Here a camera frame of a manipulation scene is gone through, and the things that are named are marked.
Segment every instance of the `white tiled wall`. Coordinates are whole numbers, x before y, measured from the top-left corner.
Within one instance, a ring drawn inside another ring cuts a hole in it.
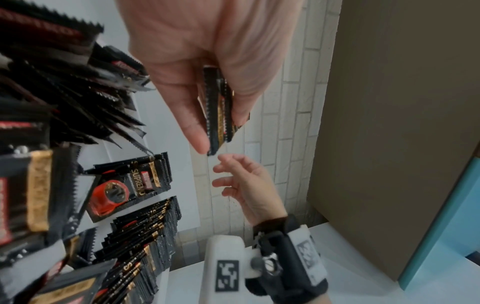
[[[327,91],[341,0],[308,0],[290,49],[275,79],[255,104],[250,120],[219,153],[244,153],[269,171],[289,213],[301,223],[323,222],[307,204],[307,191]],[[216,157],[191,148],[200,227],[179,233],[172,269],[203,260],[213,234],[243,237],[252,244],[252,227],[240,205],[221,196],[211,181]]]

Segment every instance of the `teal cabinet edge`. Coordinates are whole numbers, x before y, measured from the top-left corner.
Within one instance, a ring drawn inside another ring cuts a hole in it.
[[[450,194],[445,205],[440,210],[437,218],[431,225],[427,234],[423,238],[420,246],[417,248],[415,254],[410,259],[405,270],[398,279],[400,287],[405,290],[410,284],[411,280],[428,257],[433,246],[440,240],[442,234],[445,232],[450,221],[457,214],[458,210],[464,204],[468,195],[480,180],[480,158],[473,158],[466,168],[463,176],[460,178],[455,186],[455,189]]]

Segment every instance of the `white countertop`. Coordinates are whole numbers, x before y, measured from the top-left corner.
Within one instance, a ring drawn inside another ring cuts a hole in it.
[[[328,294],[333,304],[478,304],[480,267],[466,258],[435,277],[427,270],[418,275],[429,277],[421,288],[404,292],[353,248],[329,223],[310,228],[317,249],[328,271]],[[166,304],[198,303],[204,263],[170,272]],[[268,297],[252,294],[247,303],[271,303]]]

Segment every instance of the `wrist strap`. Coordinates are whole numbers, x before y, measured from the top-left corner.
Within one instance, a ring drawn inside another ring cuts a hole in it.
[[[246,280],[251,293],[269,295],[277,304],[303,304],[327,292],[326,271],[305,225],[289,215],[263,222],[254,231],[254,247],[262,255],[256,269],[262,275]]]

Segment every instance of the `human hand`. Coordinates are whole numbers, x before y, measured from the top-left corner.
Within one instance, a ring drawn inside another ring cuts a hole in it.
[[[236,199],[252,226],[266,220],[287,216],[270,174],[262,165],[241,154],[220,154],[215,173],[228,172],[233,176],[214,180],[213,187],[225,187],[223,196]]]
[[[197,97],[204,64],[218,65],[235,91],[242,126],[282,66],[303,0],[116,0],[140,60],[200,154],[209,150]]]

